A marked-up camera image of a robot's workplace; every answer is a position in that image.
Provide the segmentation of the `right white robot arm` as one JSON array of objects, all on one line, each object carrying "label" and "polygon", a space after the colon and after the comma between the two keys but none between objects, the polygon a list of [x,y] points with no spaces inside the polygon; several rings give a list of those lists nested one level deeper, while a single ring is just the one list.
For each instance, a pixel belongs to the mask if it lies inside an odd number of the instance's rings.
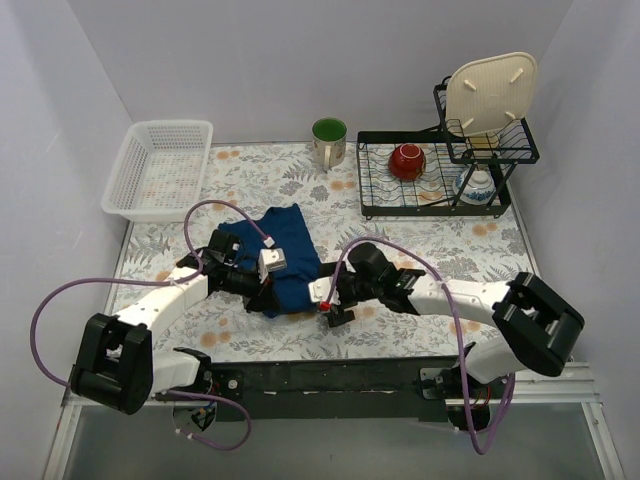
[{"label": "right white robot arm", "polygon": [[372,242],[322,265],[308,290],[332,327],[353,319],[351,307],[377,300],[395,313],[449,315],[499,331],[488,342],[465,347],[454,368],[453,387],[469,398],[523,370],[559,376],[585,326],[583,316],[533,273],[520,272],[507,282],[445,281],[428,266],[396,267]]}]

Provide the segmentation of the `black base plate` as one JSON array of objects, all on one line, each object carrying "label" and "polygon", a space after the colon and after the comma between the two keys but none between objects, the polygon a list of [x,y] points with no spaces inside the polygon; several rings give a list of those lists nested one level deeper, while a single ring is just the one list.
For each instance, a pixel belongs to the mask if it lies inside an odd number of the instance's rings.
[{"label": "black base plate", "polygon": [[193,389],[242,405],[254,420],[400,418],[448,420],[462,398],[457,358],[212,363]]}]

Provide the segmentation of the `cream square plastic lid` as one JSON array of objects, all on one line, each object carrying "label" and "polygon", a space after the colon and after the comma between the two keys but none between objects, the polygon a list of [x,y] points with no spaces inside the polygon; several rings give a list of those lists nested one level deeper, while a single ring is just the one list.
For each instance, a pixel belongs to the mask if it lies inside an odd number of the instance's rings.
[{"label": "cream square plastic lid", "polygon": [[456,136],[494,133],[526,116],[538,65],[526,52],[475,60],[460,67],[446,86],[445,126]]}]

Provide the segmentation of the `blue t shirt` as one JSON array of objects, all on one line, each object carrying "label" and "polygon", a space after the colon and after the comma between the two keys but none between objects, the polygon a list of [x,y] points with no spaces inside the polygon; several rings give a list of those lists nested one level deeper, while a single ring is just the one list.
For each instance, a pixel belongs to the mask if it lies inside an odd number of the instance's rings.
[{"label": "blue t shirt", "polygon": [[210,294],[243,297],[268,318],[315,308],[308,285],[321,262],[298,205],[271,207],[257,220],[222,223],[211,235],[204,274]]}]

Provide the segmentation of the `floral table mat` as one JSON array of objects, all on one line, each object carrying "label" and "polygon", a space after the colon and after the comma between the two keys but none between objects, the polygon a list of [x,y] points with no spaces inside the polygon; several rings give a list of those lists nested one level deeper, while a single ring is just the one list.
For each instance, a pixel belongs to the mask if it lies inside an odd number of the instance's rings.
[{"label": "floral table mat", "polygon": [[[325,262],[335,260],[349,241],[375,236],[397,266],[428,263],[449,280],[509,280],[533,269],[513,212],[495,219],[364,218],[353,150],[338,168],[324,172],[312,162],[306,143],[215,146],[201,196],[205,206],[188,228],[135,225],[120,276],[163,280],[185,255],[187,241],[202,246],[222,222],[259,218],[271,206],[291,204],[300,207]],[[485,343],[495,336],[493,328],[476,322],[395,314],[375,301],[358,305],[354,320],[338,328],[313,313],[269,319],[247,313],[236,296],[216,293],[176,321],[155,346],[160,351],[189,347],[216,361],[318,360],[452,355],[458,339]]]}]

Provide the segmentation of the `red bowl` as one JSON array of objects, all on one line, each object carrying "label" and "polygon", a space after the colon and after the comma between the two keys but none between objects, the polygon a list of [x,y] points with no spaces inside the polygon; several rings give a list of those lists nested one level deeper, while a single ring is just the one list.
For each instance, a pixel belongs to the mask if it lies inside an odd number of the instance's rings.
[{"label": "red bowl", "polygon": [[416,144],[405,143],[396,147],[391,153],[388,169],[397,179],[414,181],[423,174],[425,164],[424,150]]}]

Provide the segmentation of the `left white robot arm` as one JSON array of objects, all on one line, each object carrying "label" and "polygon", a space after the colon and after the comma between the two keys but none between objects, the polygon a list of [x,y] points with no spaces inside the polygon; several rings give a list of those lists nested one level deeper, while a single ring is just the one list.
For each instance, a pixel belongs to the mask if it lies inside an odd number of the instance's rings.
[{"label": "left white robot arm", "polygon": [[286,259],[272,238],[264,244],[255,267],[243,270],[236,264],[242,241],[216,230],[207,246],[177,263],[166,285],[113,315],[93,315],[71,371],[72,392],[126,414],[157,393],[178,390],[193,400],[205,398],[213,386],[210,357],[183,347],[157,354],[154,344],[214,292],[241,296],[250,310],[275,308],[273,273],[285,268]]}]

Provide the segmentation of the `white plastic basket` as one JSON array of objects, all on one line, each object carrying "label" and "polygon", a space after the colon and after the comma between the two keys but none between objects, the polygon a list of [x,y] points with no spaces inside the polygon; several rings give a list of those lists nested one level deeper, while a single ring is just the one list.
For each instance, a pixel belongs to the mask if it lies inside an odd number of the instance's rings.
[{"label": "white plastic basket", "polygon": [[175,223],[199,200],[213,138],[203,120],[152,120],[128,129],[101,200],[134,223]]}]

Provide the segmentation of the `blue white patterned bowl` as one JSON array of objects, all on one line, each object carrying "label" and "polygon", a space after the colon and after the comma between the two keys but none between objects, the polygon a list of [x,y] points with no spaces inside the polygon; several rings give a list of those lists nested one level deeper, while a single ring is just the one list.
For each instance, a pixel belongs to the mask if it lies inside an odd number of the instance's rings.
[{"label": "blue white patterned bowl", "polygon": [[494,180],[486,169],[470,168],[461,171],[454,179],[452,188],[459,199],[470,205],[485,205],[494,195]]}]

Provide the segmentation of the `green inside floral mug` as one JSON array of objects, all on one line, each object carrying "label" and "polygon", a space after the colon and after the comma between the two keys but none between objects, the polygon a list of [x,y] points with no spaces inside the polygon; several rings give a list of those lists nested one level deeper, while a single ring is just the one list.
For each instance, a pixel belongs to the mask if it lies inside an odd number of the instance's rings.
[{"label": "green inside floral mug", "polygon": [[340,165],[345,158],[347,126],[337,118],[317,120],[311,129],[314,161],[325,172]]}]

